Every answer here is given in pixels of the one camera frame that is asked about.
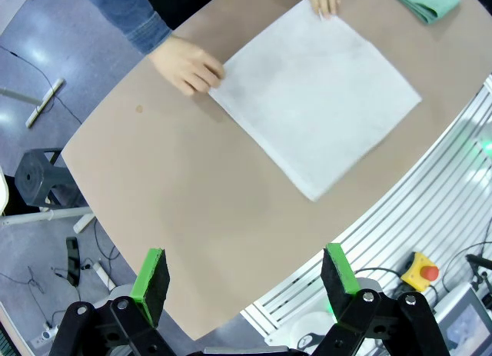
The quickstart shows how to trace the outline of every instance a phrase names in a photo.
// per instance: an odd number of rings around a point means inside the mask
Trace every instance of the black stool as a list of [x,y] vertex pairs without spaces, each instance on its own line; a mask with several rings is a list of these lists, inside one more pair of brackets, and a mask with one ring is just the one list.
[[[48,160],[48,153],[53,153]],[[15,172],[15,187],[29,206],[44,208],[73,208],[81,193],[67,168],[55,166],[61,148],[27,151]]]

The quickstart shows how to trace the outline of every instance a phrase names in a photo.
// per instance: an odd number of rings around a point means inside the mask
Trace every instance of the monitor screen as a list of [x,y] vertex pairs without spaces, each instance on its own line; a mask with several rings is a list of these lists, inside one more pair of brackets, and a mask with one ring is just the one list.
[[469,290],[439,323],[451,356],[492,356],[492,320]]

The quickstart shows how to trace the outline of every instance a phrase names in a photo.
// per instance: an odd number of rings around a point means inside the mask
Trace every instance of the floor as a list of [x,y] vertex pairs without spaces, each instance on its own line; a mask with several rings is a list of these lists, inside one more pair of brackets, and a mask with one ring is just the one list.
[[[141,60],[141,54],[87,0],[27,0],[0,35],[0,45],[38,66],[51,82],[63,77],[66,85],[58,96],[82,121]],[[39,98],[49,89],[39,72],[4,50],[0,50],[0,68],[2,87]],[[0,97],[0,165],[7,175],[15,173],[26,150],[62,148],[78,128],[78,122],[56,101],[28,130],[25,121],[32,110],[31,105]],[[0,272],[17,281],[27,281],[30,268],[44,291],[32,291],[38,307],[28,286],[0,277],[0,301],[27,341],[41,334],[45,318],[51,320],[55,311],[77,301],[75,289],[53,271],[66,268],[65,238],[74,235],[75,222],[75,218],[67,218],[0,228]],[[108,262],[101,259],[94,234],[90,226],[78,236],[81,258],[101,261],[108,271]],[[108,254],[112,242],[100,225],[98,236],[102,250]],[[111,266],[116,285],[135,279],[122,257]],[[96,302],[108,294],[93,270],[81,273],[79,291],[83,301]],[[56,314],[54,322],[59,324],[61,319],[62,314]],[[263,338],[240,315],[197,342],[165,313],[159,329],[178,355],[205,345],[264,345]],[[48,350],[49,344],[35,353],[46,354]]]

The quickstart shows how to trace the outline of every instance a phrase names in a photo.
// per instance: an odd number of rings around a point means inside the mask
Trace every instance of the person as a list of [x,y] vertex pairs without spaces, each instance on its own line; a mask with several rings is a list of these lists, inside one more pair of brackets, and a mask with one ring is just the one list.
[[[90,0],[185,95],[208,92],[224,78],[222,64],[202,48],[173,34],[210,0]],[[316,14],[337,14],[341,0],[311,0]]]

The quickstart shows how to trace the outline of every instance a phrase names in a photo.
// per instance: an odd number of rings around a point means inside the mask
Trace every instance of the red button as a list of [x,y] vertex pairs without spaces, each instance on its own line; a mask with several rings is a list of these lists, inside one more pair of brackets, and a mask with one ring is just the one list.
[[437,266],[424,266],[421,269],[421,277],[428,281],[435,281],[439,276],[439,269]]

